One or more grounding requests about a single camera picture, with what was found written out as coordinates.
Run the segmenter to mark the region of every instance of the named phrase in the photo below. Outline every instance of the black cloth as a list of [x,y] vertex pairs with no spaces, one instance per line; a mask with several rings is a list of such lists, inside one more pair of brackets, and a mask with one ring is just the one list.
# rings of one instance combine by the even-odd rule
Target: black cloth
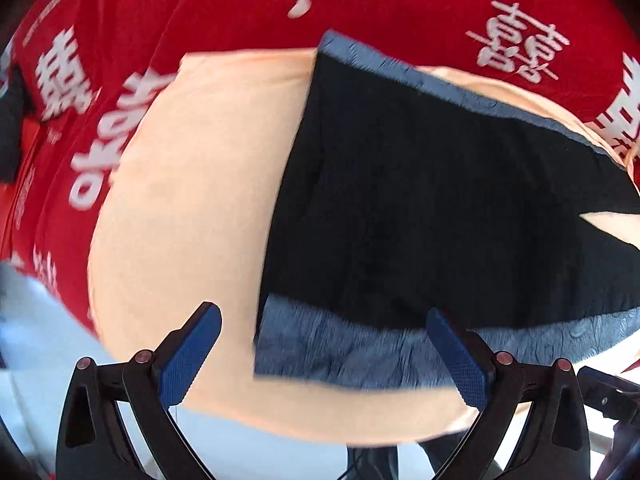
[[[440,468],[453,454],[453,452],[458,447],[458,444],[462,442],[462,439],[465,437],[465,435],[466,431],[462,431],[459,433],[449,433],[436,437],[432,440],[418,443],[429,458],[431,468],[435,473],[440,470]],[[501,474],[502,468],[494,460],[489,466],[487,472],[484,474],[484,477],[482,477],[482,480],[494,480]]]
[[22,158],[22,120],[28,102],[22,73],[15,66],[10,72],[6,92],[0,97],[0,182],[15,182]]
[[379,329],[437,306],[524,328],[640,305],[640,251],[579,215],[640,214],[588,143],[319,54],[272,219],[271,293]]

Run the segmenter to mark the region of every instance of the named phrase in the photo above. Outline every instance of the red fabric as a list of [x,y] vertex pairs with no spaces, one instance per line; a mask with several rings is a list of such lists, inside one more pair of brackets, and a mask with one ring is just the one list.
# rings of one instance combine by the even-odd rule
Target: red fabric
[[[25,262],[23,271],[39,277],[87,328],[86,262],[109,173],[187,52],[316,46],[333,28],[413,64],[452,66],[542,94],[583,121],[596,121],[593,127],[622,154],[638,136],[640,45],[609,0],[299,0],[294,7],[297,1],[38,0],[22,22],[15,59],[37,113],[47,112],[36,76],[41,56],[72,27],[77,46],[69,36],[66,48],[76,49],[94,98],[87,109],[79,100],[40,129],[11,250]],[[519,10],[500,10],[514,4]],[[292,9],[295,18],[287,15]],[[551,24],[562,38],[544,39]],[[482,42],[496,30],[501,38]],[[492,48],[509,56],[501,60],[506,70],[487,65],[483,56]],[[539,73],[539,82],[518,72],[526,48],[541,49],[539,70],[529,75]],[[541,67],[545,57],[548,66]]]

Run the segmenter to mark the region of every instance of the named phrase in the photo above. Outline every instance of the black cable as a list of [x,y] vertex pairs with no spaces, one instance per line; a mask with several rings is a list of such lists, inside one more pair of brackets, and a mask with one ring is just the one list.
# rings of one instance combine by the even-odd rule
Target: black cable
[[[360,460],[363,454],[364,454],[364,451],[360,453],[360,455],[358,456],[358,460]],[[380,478],[380,480],[386,480],[386,478],[380,472],[380,469],[378,469],[378,466],[376,466],[375,464],[369,464],[369,465],[372,466],[372,468],[376,471],[376,474],[378,475],[378,478]],[[356,475],[358,475],[358,478],[361,478],[360,470],[358,469],[358,462],[354,461],[353,466],[356,469]]]
[[353,471],[354,469],[356,470],[356,474],[358,476],[360,476],[360,473],[358,473],[358,462],[360,461],[360,459],[362,458],[362,456],[364,455],[364,450],[362,450],[360,452],[360,454],[358,455],[358,457],[354,457],[353,459],[353,464],[351,464],[348,468],[347,471],[345,471],[344,473],[342,473],[340,476],[338,476],[338,478],[336,478],[335,480],[342,480],[343,478],[345,478],[351,471]]

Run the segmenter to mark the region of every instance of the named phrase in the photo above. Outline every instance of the blue patterned fabric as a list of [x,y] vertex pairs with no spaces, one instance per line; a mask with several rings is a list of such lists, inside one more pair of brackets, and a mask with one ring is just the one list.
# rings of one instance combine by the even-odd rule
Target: blue patterned fabric
[[[640,329],[640,308],[535,328],[476,330],[494,351],[521,363],[574,363],[612,348]],[[382,390],[451,385],[426,330],[379,332],[328,311],[270,296],[256,343],[255,373]]]

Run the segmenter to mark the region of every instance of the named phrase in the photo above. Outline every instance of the black object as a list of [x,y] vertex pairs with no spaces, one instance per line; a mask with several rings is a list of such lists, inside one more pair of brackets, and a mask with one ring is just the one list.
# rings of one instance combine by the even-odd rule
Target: black object
[[22,73],[14,66],[4,91],[0,89],[0,182],[15,182],[22,157],[22,118],[29,107]]
[[129,402],[166,480],[213,480],[168,413],[184,399],[222,328],[220,310],[203,303],[155,352],[128,363],[78,362],[62,413],[58,480],[149,480],[124,427],[116,401]]
[[[431,467],[438,471],[460,444],[466,431],[442,435],[418,444],[426,453]],[[347,480],[398,480],[398,447],[349,447]],[[502,468],[494,460],[482,480],[494,480]]]

